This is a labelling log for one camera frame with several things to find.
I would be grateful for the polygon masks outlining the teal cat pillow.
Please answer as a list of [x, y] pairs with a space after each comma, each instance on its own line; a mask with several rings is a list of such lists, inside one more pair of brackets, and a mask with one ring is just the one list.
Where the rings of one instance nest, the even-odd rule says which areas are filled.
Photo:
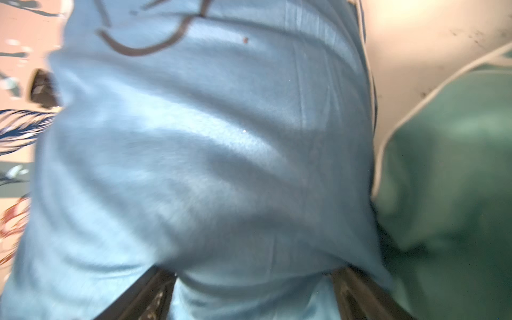
[[372, 190], [392, 297], [417, 319], [511, 318], [511, 46], [384, 139]]

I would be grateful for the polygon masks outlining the blue cartoon pillow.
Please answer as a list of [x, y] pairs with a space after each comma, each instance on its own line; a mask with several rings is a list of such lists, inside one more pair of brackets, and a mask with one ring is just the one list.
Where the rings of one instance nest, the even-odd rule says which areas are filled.
[[153, 266], [170, 319], [338, 319], [385, 269], [357, 1], [76, 1], [49, 56], [2, 319], [94, 319]]

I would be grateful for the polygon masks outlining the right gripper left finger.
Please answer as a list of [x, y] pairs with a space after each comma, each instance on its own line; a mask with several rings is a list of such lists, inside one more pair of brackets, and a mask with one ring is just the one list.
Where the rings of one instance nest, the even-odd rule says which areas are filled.
[[176, 281], [176, 273], [153, 266], [95, 319], [167, 319]]

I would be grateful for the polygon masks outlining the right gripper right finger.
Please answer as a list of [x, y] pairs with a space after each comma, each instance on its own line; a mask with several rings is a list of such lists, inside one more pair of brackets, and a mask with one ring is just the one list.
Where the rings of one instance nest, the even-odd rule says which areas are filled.
[[414, 320], [368, 275], [352, 267], [331, 273], [340, 317], [344, 320]]

